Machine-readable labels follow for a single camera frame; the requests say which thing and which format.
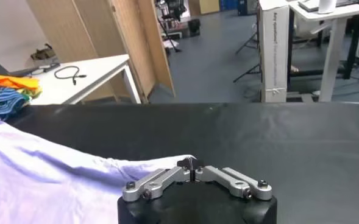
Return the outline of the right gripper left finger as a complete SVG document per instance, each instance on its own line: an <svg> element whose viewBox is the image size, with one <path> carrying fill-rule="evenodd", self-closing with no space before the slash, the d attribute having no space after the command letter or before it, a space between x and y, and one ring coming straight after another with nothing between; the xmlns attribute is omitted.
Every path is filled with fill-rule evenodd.
<svg viewBox="0 0 359 224"><path fill-rule="evenodd" d="M193 157L177 162L172 169L157 169L138 181L130 181L123 188L124 201L137 201L141 197L147 200L159 198L164 190L173 183L191 181Z"/></svg>

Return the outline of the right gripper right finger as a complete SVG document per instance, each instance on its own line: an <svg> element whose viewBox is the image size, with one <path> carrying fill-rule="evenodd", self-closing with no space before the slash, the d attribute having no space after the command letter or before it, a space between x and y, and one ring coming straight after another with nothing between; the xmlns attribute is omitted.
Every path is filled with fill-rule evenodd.
<svg viewBox="0 0 359 224"><path fill-rule="evenodd" d="M259 200L272 199L272 187L265 180L255 180L239 171L225 167L218 169L205 166L196 169L195 179L203 182L217 182L234 197Z"/></svg>

